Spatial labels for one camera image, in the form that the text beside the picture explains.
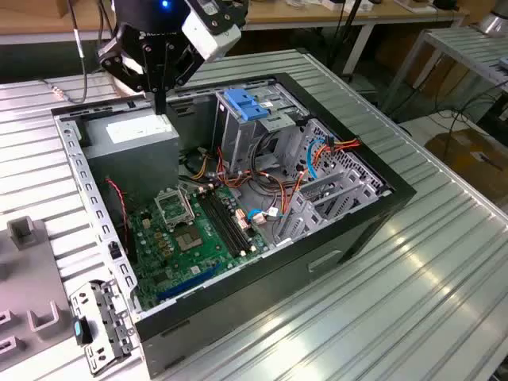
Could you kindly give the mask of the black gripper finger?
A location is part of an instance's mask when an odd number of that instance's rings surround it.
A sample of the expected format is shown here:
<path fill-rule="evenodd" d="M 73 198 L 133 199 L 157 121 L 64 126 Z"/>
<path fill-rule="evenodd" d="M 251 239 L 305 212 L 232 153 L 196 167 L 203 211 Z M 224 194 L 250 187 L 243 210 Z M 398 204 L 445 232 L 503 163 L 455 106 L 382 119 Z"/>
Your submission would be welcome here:
<path fill-rule="evenodd" d="M 159 115 L 166 114 L 167 93 L 186 84 L 204 63 L 198 50 L 188 40 L 167 41 L 164 47 L 161 87 L 158 92 Z"/>
<path fill-rule="evenodd" d="M 113 77 L 136 92 L 143 91 L 156 115 L 162 114 L 161 55 L 156 39 L 121 23 L 116 34 L 98 50 L 98 62 Z"/>

